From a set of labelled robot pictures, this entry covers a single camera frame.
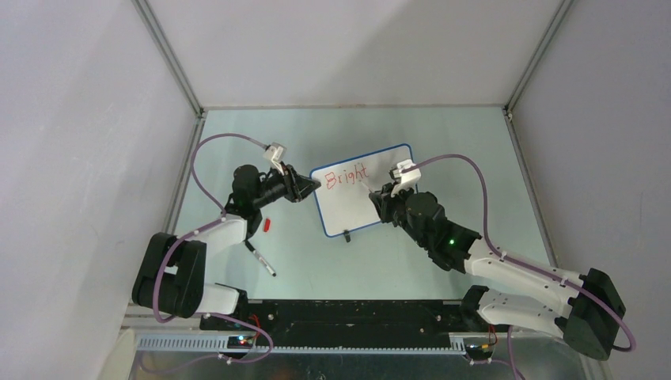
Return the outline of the red whiteboard marker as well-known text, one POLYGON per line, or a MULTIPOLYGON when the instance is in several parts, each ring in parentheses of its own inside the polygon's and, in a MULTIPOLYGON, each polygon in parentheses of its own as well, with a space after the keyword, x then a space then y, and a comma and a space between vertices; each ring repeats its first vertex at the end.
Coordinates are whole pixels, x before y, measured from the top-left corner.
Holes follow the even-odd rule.
POLYGON ((368 193, 373 192, 372 188, 365 182, 359 181, 358 184, 360 184, 368 193))

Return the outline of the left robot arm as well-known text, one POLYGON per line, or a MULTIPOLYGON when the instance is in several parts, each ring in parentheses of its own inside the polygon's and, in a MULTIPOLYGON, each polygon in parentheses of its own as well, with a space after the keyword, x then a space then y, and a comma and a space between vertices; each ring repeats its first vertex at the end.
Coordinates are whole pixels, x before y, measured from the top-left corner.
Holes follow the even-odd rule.
POLYGON ((280 199, 299 203, 320 186, 292 165, 281 164, 266 173, 254 165, 236 168, 222 216, 182 237, 159 232, 150 238, 131 291, 132 302, 155 310, 161 323, 175 317, 219 314, 230 329, 244 328, 250 309, 239 301, 242 292, 207 283, 208 257, 247 242, 263 220, 263 207, 280 199))

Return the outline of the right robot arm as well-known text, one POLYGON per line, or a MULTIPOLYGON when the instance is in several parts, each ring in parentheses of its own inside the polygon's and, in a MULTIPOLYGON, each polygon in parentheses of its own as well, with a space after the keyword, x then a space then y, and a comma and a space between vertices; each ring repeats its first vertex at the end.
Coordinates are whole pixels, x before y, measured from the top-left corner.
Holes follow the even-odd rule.
POLYGON ((439 268, 490 279, 518 292, 470 287, 460 305, 465 328, 517 325, 560 338, 600 361, 616 350, 626 308, 605 272, 591 268, 579 274, 517 258, 448 220, 432 193, 404 189, 393 194, 393 186, 368 195, 381 222, 401 228, 439 268))

